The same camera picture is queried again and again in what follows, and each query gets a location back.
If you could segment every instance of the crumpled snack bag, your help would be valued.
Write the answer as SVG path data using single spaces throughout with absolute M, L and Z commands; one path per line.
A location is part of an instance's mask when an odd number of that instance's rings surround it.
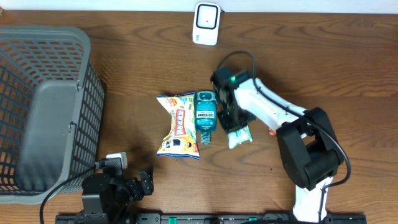
M 169 134 L 163 138 L 158 156 L 192 157 L 199 159 L 195 129 L 195 92 L 180 96 L 158 95 L 157 100 L 172 117 Z

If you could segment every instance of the green connector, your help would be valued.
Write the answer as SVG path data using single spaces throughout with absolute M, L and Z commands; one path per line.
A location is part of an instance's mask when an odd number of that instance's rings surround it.
M 177 218 L 169 218 L 169 224 L 177 224 Z

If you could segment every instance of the basket mesh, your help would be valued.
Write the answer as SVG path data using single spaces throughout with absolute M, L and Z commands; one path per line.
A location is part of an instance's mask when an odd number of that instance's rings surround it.
M 91 63 L 82 65 L 84 54 L 89 52 L 84 51 L 76 37 L 56 40 L 3 37 L 0 40 L 0 195 L 33 195 L 46 190 L 34 187 L 26 190 L 18 182 L 17 162 L 32 97 L 42 82 L 78 80 L 81 69 L 85 69 L 86 77 L 80 80 L 84 84 L 79 90 L 83 92 L 83 101 L 69 177 L 94 164 L 104 90 Z M 74 180 L 61 192 L 81 190 L 82 180 Z

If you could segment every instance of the wood grain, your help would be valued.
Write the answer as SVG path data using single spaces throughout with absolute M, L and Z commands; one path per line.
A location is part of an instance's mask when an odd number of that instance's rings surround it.
M 156 157 L 170 118 L 159 93 L 211 89 L 227 53 L 257 57 L 262 81 L 289 101 L 327 111 L 351 158 L 350 181 L 330 190 L 332 212 L 363 212 L 368 223 L 397 223 L 398 16 L 238 14 L 221 17 L 218 44 L 192 42 L 193 13 L 5 11 L 2 25 L 76 26 L 91 39 L 91 60 L 106 87 L 98 158 L 126 151 L 128 177 L 154 164 L 155 192 L 135 206 L 165 213 L 290 210 L 294 184 L 275 139 L 259 121 L 254 142 L 228 149 L 221 127 L 200 160 Z M 231 66 L 249 68 L 247 59 Z M 343 166 L 336 180 L 343 178 Z M 58 195 L 47 223 L 82 209 L 81 193 Z M 1 205 L 1 223 L 37 223 L 39 206 Z

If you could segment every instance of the bottle label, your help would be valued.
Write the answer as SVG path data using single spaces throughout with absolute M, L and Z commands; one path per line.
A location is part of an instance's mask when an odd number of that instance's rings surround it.
M 214 111 L 197 111 L 197 118 L 215 118 Z

